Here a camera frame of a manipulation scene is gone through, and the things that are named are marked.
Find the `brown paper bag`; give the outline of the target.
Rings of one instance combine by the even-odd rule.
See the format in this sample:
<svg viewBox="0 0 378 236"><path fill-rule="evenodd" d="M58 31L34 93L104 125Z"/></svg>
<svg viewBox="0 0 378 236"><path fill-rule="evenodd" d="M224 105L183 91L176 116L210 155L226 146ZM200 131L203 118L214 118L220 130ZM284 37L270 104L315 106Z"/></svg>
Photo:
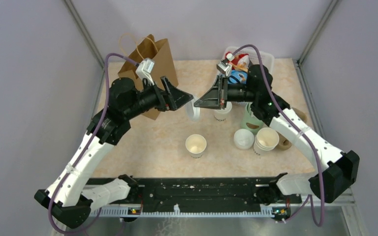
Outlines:
<svg viewBox="0 0 378 236"><path fill-rule="evenodd" d="M134 51L130 53L128 53L128 50L124 50L122 48L122 40L127 36L129 36L135 43ZM164 89L160 79L162 76L165 76L175 87L179 85L174 60L172 58L172 53L167 38L155 41L154 36L149 34L137 40L131 33L124 33L119 38L119 48L122 53L135 62L140 63L146 58L152 59L155 64L153 70L151 71L151 76L161 89ZM118 77L133 79L135 87L138 90L142 90L143 84L135 72L136 68L136 66L126 61L119 70ZM151 109L142 115L152 120L156 120L159 114L160 112L158 110Z"/></svg>

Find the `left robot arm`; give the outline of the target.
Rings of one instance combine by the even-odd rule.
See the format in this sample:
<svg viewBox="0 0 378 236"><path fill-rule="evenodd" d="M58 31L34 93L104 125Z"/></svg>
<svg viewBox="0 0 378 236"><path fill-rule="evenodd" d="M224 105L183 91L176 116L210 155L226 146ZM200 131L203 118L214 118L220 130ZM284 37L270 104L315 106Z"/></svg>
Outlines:
<svg viewBox="0 0 378 236"><path fill-rule="evenodd" d="M61 175L47 189L40 189L35 199L48 209L49 217L69 228L80 227L95 210L124 200L133 203L138 197L137 182L121 175L92 189L85 185L101 160L131 128L130 121L150 109L175 111L193 99L190 93L173 86L166 77L162 87L143 80L137 90L131 78L114 80L104 108L97 113L83 140Z"/></svg>

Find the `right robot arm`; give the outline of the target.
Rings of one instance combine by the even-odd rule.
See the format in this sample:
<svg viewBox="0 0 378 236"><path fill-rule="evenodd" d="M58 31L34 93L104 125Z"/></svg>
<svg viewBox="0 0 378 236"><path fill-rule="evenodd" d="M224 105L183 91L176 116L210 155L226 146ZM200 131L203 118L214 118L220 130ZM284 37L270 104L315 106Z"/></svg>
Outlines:
<svg viewBox="0 0 378 236"><path fill-rule="evenodd" d="M267 67L254 64L247 74L245 84L230 84L227 77L218 75L194 106L220 110L228 102L248 102L259 120L287 138L314 166L315 174L280 175L269 189L272 201L281 203L292 194L313 194L325 203L334 202L355 183L358 154L333 146L299 118L285 100L272 92L273 77Z"/></svg>

